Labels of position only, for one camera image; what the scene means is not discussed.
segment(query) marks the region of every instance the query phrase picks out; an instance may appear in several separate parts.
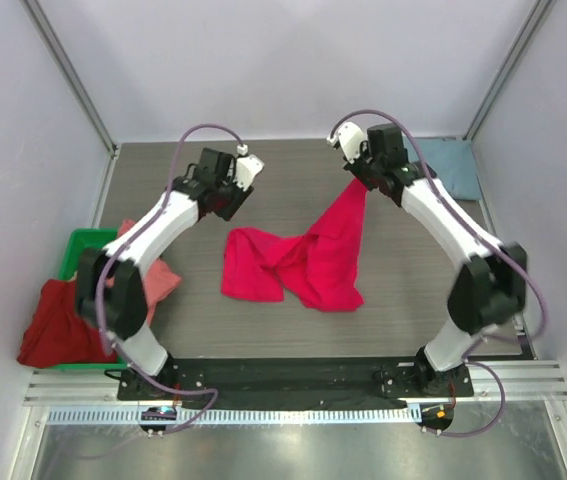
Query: green bin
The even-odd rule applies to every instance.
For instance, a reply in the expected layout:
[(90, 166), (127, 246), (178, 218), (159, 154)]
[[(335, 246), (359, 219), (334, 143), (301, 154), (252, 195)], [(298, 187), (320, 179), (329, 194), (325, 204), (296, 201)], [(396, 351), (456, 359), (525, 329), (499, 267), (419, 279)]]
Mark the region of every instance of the green bin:
[[(79, 265), (79, 257), (86, 248), (103, 248), (116, 239), (115, 228), (79, 228), (72, 232), (67, 242), (67, 249), (59, 272), (59, 280), (72, 278)], [(53, 370), (123, 370), (126, 363), (118, 359), (117, 363), (62, 363), (50, 367)]]

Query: gray work surface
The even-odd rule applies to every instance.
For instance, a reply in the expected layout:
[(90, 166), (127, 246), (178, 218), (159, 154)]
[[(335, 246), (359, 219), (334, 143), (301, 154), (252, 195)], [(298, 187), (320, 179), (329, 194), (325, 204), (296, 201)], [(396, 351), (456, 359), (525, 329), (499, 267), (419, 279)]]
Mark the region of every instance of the gray work surface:
[[(485, 425), (495, 403), (459, 404), (452, 428)], [(508, 403), (470, 439), (437, 438), (413, 424), (203, 427), (119, 445), (138, 426), (47, 427), (34, 480), (567, 480), (543, 402)], [(50, 476), (44, 473), (62, 446)]]
[[(153, 329), (177, 357), (321, 357), (413, 355), (443, 325), (454, 281), (450, 260), (425, 228), (379, 192), (367, 196), (356, 283), (365, 305), (354, 313), (307, 309), (290, 292), (282, 303), (250, 303), (220, 293), (223, 251), (233, 228), (281, 236), (304, 233), (352, 180), (324, 140), (248, 142), (265, 163), (255, 191), (231, 222), (215, 215), (181, 235), (163, 259), (183, 283), (159, 304)], [(235, 151), (232, 142), (191, 142), (177, 175), (203, 146)], [(114, 168), (101, 225), (140, 219), (165, 188), (173, 143), (125, 144)], [(480, 223), (479, 205), (462, 206)], [(514, 337), (514, 327), (503, 331)], [(478, 352), (517, 354), (490, 342)]]

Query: white wall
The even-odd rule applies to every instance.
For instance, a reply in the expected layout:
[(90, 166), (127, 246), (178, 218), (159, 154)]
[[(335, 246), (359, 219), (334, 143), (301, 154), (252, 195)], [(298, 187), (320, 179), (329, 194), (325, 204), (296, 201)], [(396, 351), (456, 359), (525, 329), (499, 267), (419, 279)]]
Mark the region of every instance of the white wall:
[(323, 137), (358, 108), (421, 136), (464, 134), (533, 3), (42, 0), (119, 141), (175, 140), (201, 121)]
[(559, 359), (567, 379), (567, 1), (556, 2), (475, 149), (497, 231), (528, 249), (550, 305), (537, 350)]
[(43, 282), (91, 217), (105, 148), (20, 2), (0, 0), (0, 479), (29, 371), (15, 361)]

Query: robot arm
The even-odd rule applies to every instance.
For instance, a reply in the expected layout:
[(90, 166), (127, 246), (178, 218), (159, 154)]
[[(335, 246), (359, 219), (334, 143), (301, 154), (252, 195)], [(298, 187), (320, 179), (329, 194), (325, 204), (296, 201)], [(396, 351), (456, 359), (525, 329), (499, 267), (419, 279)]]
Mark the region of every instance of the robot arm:
[(138, 368), (163, 385), (172, 385), (173, 359), (162, 347), (146, 322), (147, 302), (143, 278), (152, 263), (185, 230), (208, 213), (229, 221), (254, 190), (252, 183), (263, 169), (254, 155), (203, 149), (198, 164), (190, 165), (192, 175), (177, 177), (172, 189), (125, 235), (103, 249), (85, 249), (79, 259), (75, 307), (88, 323), (96, 325), (96, 285), (105, 263), (139, 230), (160, 216), (118, 257), (111, 272), (114, 283), (104, 292), (107, 335)]
[[(447, 253), (457, 270), (448, 297), (449, 318), (443, 328), (416, 355), (417, 377), (424, 390), (441, 374), (463, 362), (470, 347), (487, 333), (506, 323), (525, 306), (525, 282), (468, 233), (434, 194), (420, 164), (408, 163), (401, 131), (380, 125), (365, 134), (346, 122), (334, 137), (333, 148), (341, 148), (344, 169), (351, 171), (368, 190), (379, 189), (416, 218)], [(504, 245), (485, 232), (449, 196), (434, 178), (447, 203), (492, 246), (526, 268), (527, 255), (519, 245)]]

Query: red cloth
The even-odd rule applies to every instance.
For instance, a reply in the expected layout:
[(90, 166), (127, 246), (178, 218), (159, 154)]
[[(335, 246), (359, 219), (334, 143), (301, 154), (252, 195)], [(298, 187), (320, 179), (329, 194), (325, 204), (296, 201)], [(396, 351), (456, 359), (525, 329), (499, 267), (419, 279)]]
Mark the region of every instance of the red cloth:
[[(121, 236), (134, 226), (125, 220)], [(151, 323), (156, 304), (181, 283), (163, 260), (156, 260), (143, 278), (148, 305), (147, 322)], [(114, 363), (116, 354), (106, 356), (101, 349), (98, 331), (74, 312), (76, 282), (48, 280), (41, 289), (39, 304), (32, 323), (23, 335), (17, 360), (23, 365), (47, 368), (61, 363)]]
[(74, 313), (76, 282), (48, 280), (32, 324), (23, 335), (18, 362), (46, 368), (60, 363), (114, 363), (103, 353), (99, 332)]
[(255, 228), (228, 236), (224, 295), (253, 302), (280, 302), (283, 287), (307, 308), (352, 311), (364, 300), (354, 287), (367, 189), (354, 180), (310, 229), (281, 238)]

